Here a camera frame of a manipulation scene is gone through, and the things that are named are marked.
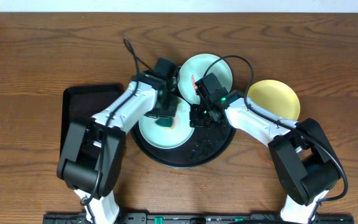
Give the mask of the light blue plate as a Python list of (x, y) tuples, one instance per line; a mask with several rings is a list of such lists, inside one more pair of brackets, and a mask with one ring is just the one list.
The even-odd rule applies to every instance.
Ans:
[(194, 132), (190, 126), (190, 104), (178, 97), (179, 104), (172, 129), (163, 128), (155, 124), (157, 119), (143, 116), (139, 120), (142, 137), (151, 145), (162, 149), (171, 149), (184, 144)]
[[(219, 59), (213, 54), (199, 54), (189, 58), (180, 68), (178, 75), (178, 89), (184, 99), (190, 104), (199, 104), (200, 97), (196, 94), (195, 82), (203, 77), (207, 68)], [(220, 84), (229, 91), (232, 87), (232, 72), (229, 65), (220, 60), (214, 64), (208, 74), (216, 75)]]

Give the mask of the green yellow sponge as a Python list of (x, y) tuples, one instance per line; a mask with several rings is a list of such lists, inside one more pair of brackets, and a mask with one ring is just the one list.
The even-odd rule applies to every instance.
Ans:
[(172, 129), (174, 127), (174, 118), (172, 117), (159, 117), (155, 124), (163, 128)]

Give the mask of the yellow plate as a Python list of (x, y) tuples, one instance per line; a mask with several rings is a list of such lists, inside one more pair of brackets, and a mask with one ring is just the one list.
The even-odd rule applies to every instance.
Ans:
[(297, 120), (300, 115), (298, 96), (283, 82), (259, 81), (250, 87), (247, 96), (255, 104), (283, 118)]

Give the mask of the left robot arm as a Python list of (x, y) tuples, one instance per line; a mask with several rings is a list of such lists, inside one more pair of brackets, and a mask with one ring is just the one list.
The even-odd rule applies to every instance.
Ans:
[(114, 223), (119, 207), (113, 188), (121, 171), (126, 134), (143, 117), (172, 118), (171, 94), (177, 66), (160, 58), (154, 68), (137, 72), (127, 90), (91, 117), (70, 122), (57, 166), (57, 177), (80, 197), (89, 223)]

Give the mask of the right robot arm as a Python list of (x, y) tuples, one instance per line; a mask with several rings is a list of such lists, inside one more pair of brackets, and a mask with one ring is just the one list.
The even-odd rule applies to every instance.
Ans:
[(344, 175), (321, 126), (313, 119), (281, 118), (240, 91), (228, 92), (213, 73), (193, 80), (192, 86), (200, 103), (192, 106), (191, 126), (228, 124), (267, 146), (287, 195), (281, 219), (313, 223), (318, 206)]

